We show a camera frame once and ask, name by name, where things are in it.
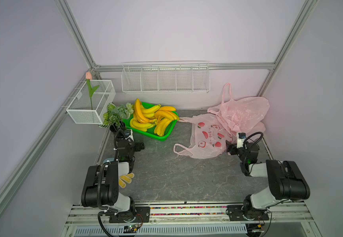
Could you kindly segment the printed pink plastic bag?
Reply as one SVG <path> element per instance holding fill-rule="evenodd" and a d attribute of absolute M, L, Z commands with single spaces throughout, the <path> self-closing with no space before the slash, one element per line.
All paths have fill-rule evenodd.
<path fill-rule="evenodd" d="M 191 118 L 181 117 L 180 122 L 192 124 L 190 147 L 175 144 L 173 152 L 193 159 L 215 158 L 226 152 L 226 143 L 233 142 L 234 136 L 225 130 L 214 114 L 201 114 Z"/>

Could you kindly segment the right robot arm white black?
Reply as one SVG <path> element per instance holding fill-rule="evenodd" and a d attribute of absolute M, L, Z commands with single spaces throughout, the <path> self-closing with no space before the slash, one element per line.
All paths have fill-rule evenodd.
<path fill-rule="evenodd" d="M 230 155 L 240 159 L 240 168 L 247 177 L 268 179 L 268 186 L 258 193 L 246 196 L 241 206 L 229 205 L 227 214 L 232 219 L 252 221 L 267 218 L 267 209 L 284 201 L 300 201 L 310 197 L 310 188 L 296 162 L 266 160 L 259 163 L 258 145 L 255 143 L 226 142 L 226 150 Z"/>

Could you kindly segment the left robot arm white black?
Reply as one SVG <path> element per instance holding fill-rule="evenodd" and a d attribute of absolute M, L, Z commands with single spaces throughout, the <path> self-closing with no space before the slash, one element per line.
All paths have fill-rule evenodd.
<path fill-rule="evenodd" d="M 82 206 L 98 208 L 99 218 L 108 216 L 110 223 L 148 222 L 150 208 L 136 207 L 134 199 L 121 194 L 119 189 L 119 178 L 132 172 L 134 154 L 143 149 L 144 144 L 132 138 L 115 138 L 115 157 L 88 168 L 81 194 Z"/>

